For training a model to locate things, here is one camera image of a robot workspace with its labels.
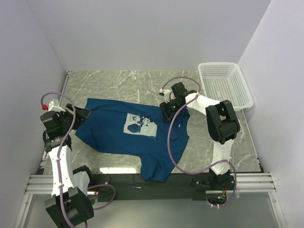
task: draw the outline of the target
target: blue shirt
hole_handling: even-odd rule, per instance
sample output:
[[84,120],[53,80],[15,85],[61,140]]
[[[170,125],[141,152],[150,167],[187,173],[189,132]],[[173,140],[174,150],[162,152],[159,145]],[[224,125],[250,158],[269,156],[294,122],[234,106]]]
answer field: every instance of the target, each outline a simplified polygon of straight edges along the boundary
[[[92,111],[76,131],[77,137],[99,152],[139,156],[143,179],[166,180],[174,165],[167,149],[170,122],[163,122],[160,107],[88,98],[85,108]],[[172,128],[171,151],[176,163],[189,139],[189,117],[188,110],[182,110]]]

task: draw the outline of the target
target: gray marble surface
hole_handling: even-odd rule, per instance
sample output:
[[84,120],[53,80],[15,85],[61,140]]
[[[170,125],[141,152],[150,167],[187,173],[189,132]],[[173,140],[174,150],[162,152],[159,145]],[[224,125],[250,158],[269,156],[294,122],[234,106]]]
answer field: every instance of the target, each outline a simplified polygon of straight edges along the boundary
[[[188,76],[200,82],[198,71],[73,71],[69,72],[65,95],[78,107],[85,107],[88,97],[121,100],[144,105],[155,105],[163,101],[159,89],[169,79]],[[188,90],[197,86],[187,79],[176,79],[167,86],[182,81]],[[62,107],[67,104],[64,99]],[[187,125],[189,141],[179,165],[188,171],[201,170],[212,162],[213,143],[207,129],[206,117],[189,109]],[[238,172],[260,171],[259,160],[253,146],[248,126],[242,111],[237,112],[241,130],[232,147],[232,163]],[[132,155],[100,153],[84,144],[71,133],[73,149],[73,169],[87,165],[92,173],[139,173],[141,161]],[[48,160],[44,173],[51,174]]]

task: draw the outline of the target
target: shirt graphic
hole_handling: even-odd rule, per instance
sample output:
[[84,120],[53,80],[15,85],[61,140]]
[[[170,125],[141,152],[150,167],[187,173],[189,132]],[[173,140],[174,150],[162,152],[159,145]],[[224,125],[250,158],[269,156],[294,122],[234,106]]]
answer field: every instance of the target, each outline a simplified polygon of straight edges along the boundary
[[151,122],[150,118],[128,113],[123,126],[123,132],[156,137],[157,125]]

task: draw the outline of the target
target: red connector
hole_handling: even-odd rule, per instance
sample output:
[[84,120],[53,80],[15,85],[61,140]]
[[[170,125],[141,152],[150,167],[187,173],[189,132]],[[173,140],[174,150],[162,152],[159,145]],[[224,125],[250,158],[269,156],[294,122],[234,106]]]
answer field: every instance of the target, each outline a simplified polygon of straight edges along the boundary
[[47,111],[48,110],[48,106],[46,104],[42,105],[42,110]]

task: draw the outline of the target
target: cable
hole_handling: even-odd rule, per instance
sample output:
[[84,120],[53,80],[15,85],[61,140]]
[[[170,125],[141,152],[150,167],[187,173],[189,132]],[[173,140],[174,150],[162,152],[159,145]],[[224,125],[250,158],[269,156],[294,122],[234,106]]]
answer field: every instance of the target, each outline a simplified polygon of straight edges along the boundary
[[[73,129],[73,126],[74,126],[74,123],[75,123],[75,119],[76,119],[76,109],[75,109],[75,106],[73,104],[73,102],[71,101],[70,98],[68,98],[67,96],[65,96],[64,94],[61,94],[61,93],[57,93],[57,92],[50,92],[50,93],[46,93],[44,94],[42,97],[41,97],[41,100],[40,100],[40,103],[41,103],[41,106],[42,107],[45,107],[46,105],[43,104],[43,99],[45,96],[49,95],[49,94],[56,94],[56,95],[60,95],[60,96],[63,96],[65,97],[69,102],[70,104],[72,105],[72,108],[73,108],[73,120],[72,120],[72,123],[71,123],[71,126],[70,128],[68,129],[65,137],[63,138],[62,142],[60,143],[59,145],[59,148],[58,148],[58,152],[57,152],[57,157],[60,158],[60,152],[61,152],[61,149],[63,147],[63,144],[64,142],[66,141],[68,135],[70,134],[70,132],[72,131]],[[58,169],[58,179],[59,179],[59,183],[62,183],[62,173],[61,173],[61,166],[60,166],[60,160],[58,159],[57,160],[57,169]],[[99,187],[99,186],[109,186],[111,188],[113,188],[114,190],[114,194],[113,194],[113,197],[111,198],[111,200],[106,203],[105,205],[103,205],[102,207],[99,207],[99,208],[96,208],[94,210],[98,210],[98,209],[101,209],[101,208],[104,208],[106,206],[108,206],[112,201],[113,199],[115,198],[115,195],[116,195],[116,190],[115,188],[110,185],[110,184],[100,184],[100,185],[95,185],[95,186],[92,186],[88,189],[91,189],[91,188],[94,188],[94,187]],[[65,218],[65,221],[66,223],[71,227],[71,228],[76,228],[73,223],[69,220],[68,216],[67,216],[67,213],[66,213],[66,210],[65,210],[65,206],[64,206],[64,202],[63,202],[63,188],[62,188],[62,185],[59,186],[59,191],[60,191],[60,195],[59,195],[59,198],[60,198],[60,207],[61,207],[61,212],[63,214],[63,217]]]
[[200,93],[200,91],[201,91],[201,86],[200,86],[200,84],[199,84],[196,80],[194,80],[193,78],[190,78],[190,77],[183,77],[183,76],[174,77],[174,78],[170,79],[168,82],[165,83],[165,85],[162,87],[162,89],[164,89],[164,87],[165,87],[170,81],[172,81],[172,80],[174,80],[174,79],[177,79],[177,78],[186,78],[186,79],[189,79],[189,80],[195,82],[195,83],[198,85],[199,89],[198,89],[198,92],[197,92],[196,96],[195,96],[192,100],[190,100],[190,101],[188,101],[186,104],[184,104],[184,105],[175,113],[174,117],[172,118],[172,121],[171,121],[170,127],[169,127],[168,137],[167,137],[167,147],[168,147],[168,152],[169,152],[170,159],[171,159],[172,163],[174,164],[174,166],[175,166],[178,170],[180,170],[180,171],[183,172],[183,173],[190,174],[190,175],[195,175],[195,174],[202,173],[202,172],[204,172],[204,171],[210,169],[211,167],[213,167],[213,166],[215,166],[216,164],[219,164],[219,163],[221,163],[221,162],[228,162],[229,165],[232,167],[233,172],[234,172],[234,182],[235,182],[235,185],[234,185],[234,188],[233,188],[232,195],[229,197],[229,199],[226,201],[226,203],[220,205],[220,207],[223,207],[223,206],[227,205],[227,204],[233,199],[233,197],[234,197],[234,195],[235,195],[235,192],[236,192],[236,190],[237,190],[237,171],[236,171],[235,167],[233,166],[233,164],[232,164],[230,161],[228,161],[228,160],[220,160],[220,161],[217,161],[217,162],[211,164],[210,166],[208,166],[208,167],[206,167],[206,168],[204,168],[204,169],[202,169],[202,170],[200,170],[200,171],[189,172],[189,171],[183,170],[181,167],[179,167],[179,166],[176,164],[176,162],[174,161],[174,159],[173,159],[173,156],[172,156],[172,153],[171,153],[171,147],[170,147],[170,136],[171,136],[171,131],[172,131],[172,128],[173,128],[174,121],[175,121],[176,117],[179,115],[179,113],[182,111],[183,108],[185,108],[188,104],[190,104],[191,102],[195,101],[195,100],[198,98],[199,93]]

